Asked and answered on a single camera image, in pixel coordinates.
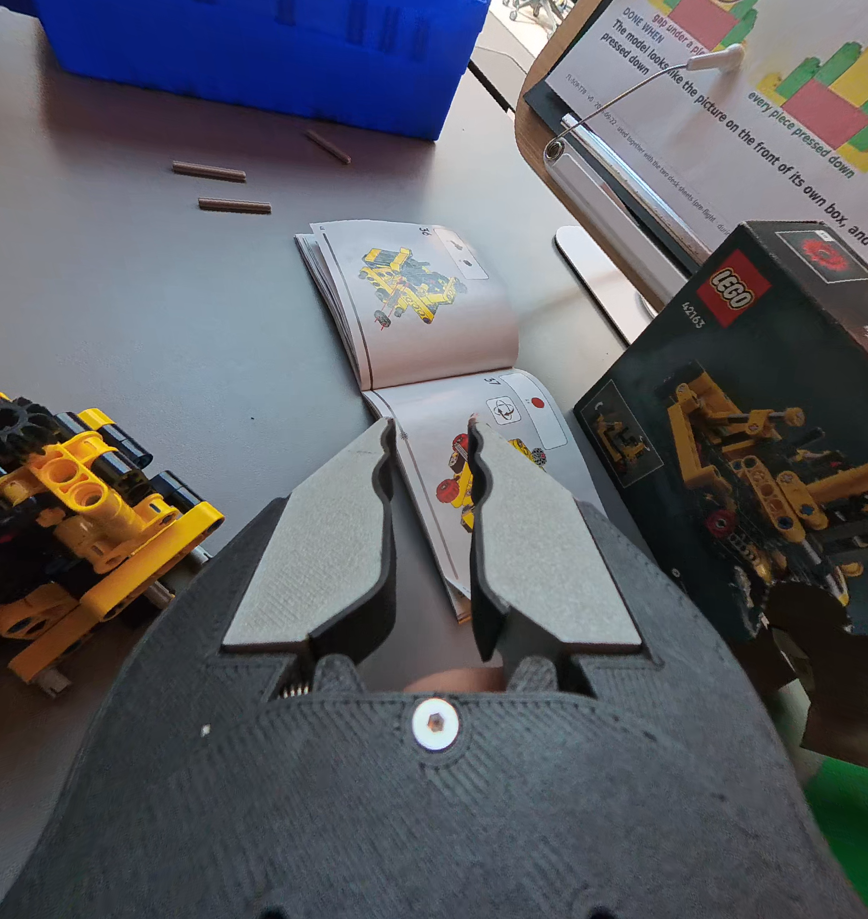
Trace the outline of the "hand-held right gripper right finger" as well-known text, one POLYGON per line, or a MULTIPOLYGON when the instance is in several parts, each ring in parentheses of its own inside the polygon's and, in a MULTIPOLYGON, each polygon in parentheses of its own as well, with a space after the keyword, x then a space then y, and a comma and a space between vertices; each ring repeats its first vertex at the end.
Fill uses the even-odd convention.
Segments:
POLYGON ((473 637, 483 661, 633 655, 643 639, 578 501, 484 422, 473 473, 473 637))

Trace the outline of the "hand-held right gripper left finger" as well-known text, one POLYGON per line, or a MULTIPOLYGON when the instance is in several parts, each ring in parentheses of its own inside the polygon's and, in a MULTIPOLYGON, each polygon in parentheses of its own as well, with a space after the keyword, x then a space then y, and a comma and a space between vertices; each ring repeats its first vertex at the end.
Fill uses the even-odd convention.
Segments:
POLYGON ((396 618, 394 421, 382 418, 284 503, 222 638, 225 652, 366 660, 396 618))

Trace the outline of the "lego instruction booklet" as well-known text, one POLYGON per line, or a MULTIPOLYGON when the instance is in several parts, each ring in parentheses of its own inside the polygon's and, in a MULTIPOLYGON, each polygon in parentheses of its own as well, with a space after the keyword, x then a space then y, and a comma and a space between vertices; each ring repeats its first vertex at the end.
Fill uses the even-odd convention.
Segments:
POLYGON ((436 224, 321 222, 295 242, 396 456, 458 622, 471 618, 473 474, 467 424, 488 423, 575 497, 601 507, 564 414, 515 366, 505 287, 436 224))

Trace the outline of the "dark lego set box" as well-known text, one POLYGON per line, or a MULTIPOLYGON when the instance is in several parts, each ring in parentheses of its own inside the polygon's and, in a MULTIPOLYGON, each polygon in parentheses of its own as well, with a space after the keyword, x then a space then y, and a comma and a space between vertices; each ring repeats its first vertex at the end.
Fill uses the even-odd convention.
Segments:
POLYGON ((868 767, 868 257, 740 224, 578 402, 660 567, 801 745, 868 767))

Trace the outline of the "yellow black lego bulldozer model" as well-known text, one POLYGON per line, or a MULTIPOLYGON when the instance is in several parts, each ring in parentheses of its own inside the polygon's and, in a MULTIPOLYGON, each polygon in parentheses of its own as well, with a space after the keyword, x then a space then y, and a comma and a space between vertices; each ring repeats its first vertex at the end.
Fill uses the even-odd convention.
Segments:
POLYGON ((0 648, 24 684, 55 672, 135 602, 164 609, 165 576, 224 522, 97 408, 53 413, 0 392, 0 648))

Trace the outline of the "instruction sheet on stand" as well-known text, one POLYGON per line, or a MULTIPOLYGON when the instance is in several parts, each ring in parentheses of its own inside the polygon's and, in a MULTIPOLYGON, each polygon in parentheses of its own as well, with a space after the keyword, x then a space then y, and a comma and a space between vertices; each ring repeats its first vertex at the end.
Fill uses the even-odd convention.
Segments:
POLYGON ((568 135, 564 153, 556 161, 543 158, 546 144, 581 119, 564 115, 560 102, 551 99, 547 76, 606 3, 578 3, 536 62, 536 74, 530 77, 531 85, 521 99, 523 113, 541 121, 548 138, 532 140, 530 160, 533 167, 541 169, 546 184, 578 222, 623 261, 623 270, 631 273, 634 284, 652 302, 664 304, 726 237, 715 248, 706 247, 677 213, 586 125, 568 135))

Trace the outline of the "green mat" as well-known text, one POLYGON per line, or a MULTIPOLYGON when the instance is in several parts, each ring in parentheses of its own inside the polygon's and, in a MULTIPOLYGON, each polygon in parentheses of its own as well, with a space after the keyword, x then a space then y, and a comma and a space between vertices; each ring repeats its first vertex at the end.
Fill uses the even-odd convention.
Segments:
POLYGON ((823 836, 868 907, 868 768, 808 753, 804 794, 823 836))

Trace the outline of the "blue plastic bin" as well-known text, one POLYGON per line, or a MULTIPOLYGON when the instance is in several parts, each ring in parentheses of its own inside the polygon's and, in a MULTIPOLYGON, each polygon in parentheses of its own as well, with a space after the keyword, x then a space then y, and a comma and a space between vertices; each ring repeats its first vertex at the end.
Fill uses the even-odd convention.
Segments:
POLYGON ((487 1, 0 1, 74 75, 434 142, 487 1))

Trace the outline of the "printed instruction sheet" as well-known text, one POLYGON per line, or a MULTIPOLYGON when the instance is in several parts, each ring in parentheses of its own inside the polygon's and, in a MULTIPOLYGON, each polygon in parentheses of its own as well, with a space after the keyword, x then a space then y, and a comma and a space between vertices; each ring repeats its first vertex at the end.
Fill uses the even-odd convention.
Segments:
POLYGON ((868 1, 619 1, 550 71, 582 118, 696 54, 729 73, 664 75, 586 123, 706 247, 737 224, 817 221, 868 264, 868 1))

